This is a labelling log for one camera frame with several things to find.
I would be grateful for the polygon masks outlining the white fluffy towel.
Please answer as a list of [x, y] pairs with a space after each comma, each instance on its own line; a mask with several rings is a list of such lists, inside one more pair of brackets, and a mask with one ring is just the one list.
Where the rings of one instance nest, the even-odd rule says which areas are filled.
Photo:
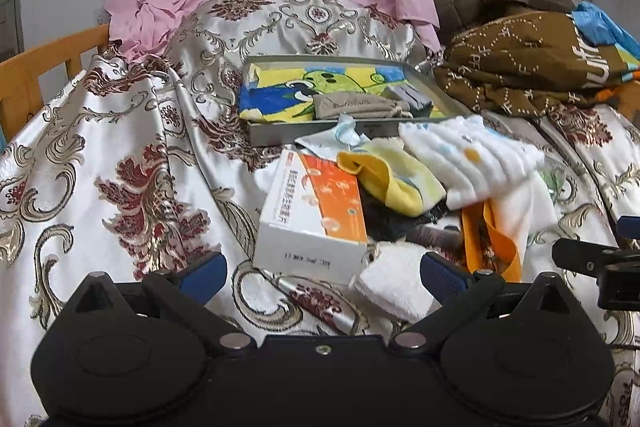
[[[466, 266], [489, 265], [488, 252], [480, 247], [480, 228], [485, 227], [490, 252], [508, 282], [523, 278], [528, 236], [558, 223], [548, 186], [536, 172], [512, 191], [464, 208], [461, 220]], [[374, 260], [350, 287], [398, 319], [419, 321], [436, 303], [420, 281], [425, 253], [425, 247], [408, 242], [378, 244]]]

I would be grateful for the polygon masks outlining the black dark garment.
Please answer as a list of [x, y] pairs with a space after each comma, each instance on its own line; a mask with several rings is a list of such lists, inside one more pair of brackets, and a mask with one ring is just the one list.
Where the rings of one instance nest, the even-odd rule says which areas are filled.
[[441, 253], [456, 255], [463, 246], [462, 232], [455, 225], [437, 228], [448, 208], [442, 199], [418, 217], [407, 217], [391, 210], [364, 188], [359, 187], [367, 236], [375, 242], [405, 241]]

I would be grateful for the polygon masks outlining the yellow striped small towel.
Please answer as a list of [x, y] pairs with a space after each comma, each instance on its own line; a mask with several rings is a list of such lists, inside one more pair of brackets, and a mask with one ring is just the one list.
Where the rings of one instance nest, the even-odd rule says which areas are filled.
[[399, 139], [376, 138], [341, 150], [336, 162], [376, 200], [409, 218], [424, 215], [446, 198], [445, 187]]

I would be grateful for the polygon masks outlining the white gauze baby towel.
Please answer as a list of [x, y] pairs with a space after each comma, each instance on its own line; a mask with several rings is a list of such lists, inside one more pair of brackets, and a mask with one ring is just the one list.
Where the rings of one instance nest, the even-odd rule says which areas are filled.
[[487, 128], [478, 115], [403, 122], [398, 132], [405, 149], [445, 187], [450, 210], [506, 193], [544, 165], [536, 146]]

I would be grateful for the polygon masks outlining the orange white medicine box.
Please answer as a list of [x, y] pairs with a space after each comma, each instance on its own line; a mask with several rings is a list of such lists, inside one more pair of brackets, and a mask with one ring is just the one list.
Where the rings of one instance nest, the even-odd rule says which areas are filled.
[[259, 216], [253, 265], [347, 285], [366, 264], [368, 236], [356, 176], [284, 150]]

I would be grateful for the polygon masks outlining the floral satin sofa cover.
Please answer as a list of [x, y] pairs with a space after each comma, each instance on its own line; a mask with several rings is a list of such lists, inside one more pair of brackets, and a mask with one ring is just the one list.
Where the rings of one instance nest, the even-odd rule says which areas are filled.
[[390, 336], [405, 322], [358, 291], [253, 265], [279, 147], [254, 147], [239, 116], [252, 55], [391, 58], [416, 64], [411, 26], [349, 0], [212, 0], [162, 55], [97, 55], [1, 156], [1, 421], [46, 414], [29, 366], [81, 280], [130, 282], [219, 253], [210, 309], [255, 338]]

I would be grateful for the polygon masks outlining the grey shallow tray box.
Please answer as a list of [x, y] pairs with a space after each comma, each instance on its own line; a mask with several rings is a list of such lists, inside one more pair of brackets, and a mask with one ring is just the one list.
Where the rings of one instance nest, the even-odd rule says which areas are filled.
[[471, 111], [436, 86], [431, 74], [401, 62], [311, 55], [252, 56], [243, 66], [239, 113], [248, 124], [250, 144], [292, 144], [304, 136], [334, 128], [340, 117], [322, 118], [314, 99], [320, 95], [370, 94], [385, 101], [390, 89], [410, 94], [419, 108], [389, 110], [384, 117], [352, 115], [347, 129], [369, 139], [398, 135], [398, 124], [428, 124]]

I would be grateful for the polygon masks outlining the packaged face mask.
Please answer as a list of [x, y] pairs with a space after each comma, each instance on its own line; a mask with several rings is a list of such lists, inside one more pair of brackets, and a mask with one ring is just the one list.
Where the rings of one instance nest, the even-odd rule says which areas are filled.
[[351, 152], [369, 142], [367, 135], [357, 132], [356, 120], [345, 114], [338, 117], [334, 127], [294, 141], [302, 150], [329, 161], [336, 161], [338, 153]]

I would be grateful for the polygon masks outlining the grey folded cloth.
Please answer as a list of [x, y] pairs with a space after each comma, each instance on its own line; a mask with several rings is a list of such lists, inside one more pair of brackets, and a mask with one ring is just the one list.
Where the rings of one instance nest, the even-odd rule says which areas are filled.
[[434, 104], [432, 100], [411, 83], [398, 83], [387, 86], [382, 92], [384, 98], [404, 102], [413, 117], [430, 117]]

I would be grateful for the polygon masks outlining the brown dotted pattern blanket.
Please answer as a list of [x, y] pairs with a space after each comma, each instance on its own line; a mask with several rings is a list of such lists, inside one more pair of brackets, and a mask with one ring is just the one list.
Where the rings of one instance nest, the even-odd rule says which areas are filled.
[[475, 113], [537, 118], [605, 102], [639, 80], [639, 60], [617, 43], [590, 42], [570, 14], [534, 11], [455, 36], [434, 77]]

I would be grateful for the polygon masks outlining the colourful cartoon cloth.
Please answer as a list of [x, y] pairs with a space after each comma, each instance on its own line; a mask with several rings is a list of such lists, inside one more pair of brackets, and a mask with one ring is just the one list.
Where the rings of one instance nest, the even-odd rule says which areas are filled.
[[411, 83], [433, 104], [431, 116], [442, 117], [444, 110], [433, 95], [411, 80], [408, 69], [398, 65], [337, 65], [321, 63], [252, 63], [245, 69], [239, 113], [253, 124], [307, 122], [314, 118], [316, 94], [359, 92], [383, 96], [387, 86]]

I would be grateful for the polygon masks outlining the beige drawstring pouch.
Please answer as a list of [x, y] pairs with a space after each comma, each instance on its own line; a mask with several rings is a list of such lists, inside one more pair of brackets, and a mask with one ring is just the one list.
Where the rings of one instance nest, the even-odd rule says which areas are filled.
[[332, 92], [316, 94], [314, 118], [320, 120], [338, 119], [342, 115], [355, 119], [412, 118], [410, 106], [404, 101], [396, 101], [369, 93]]

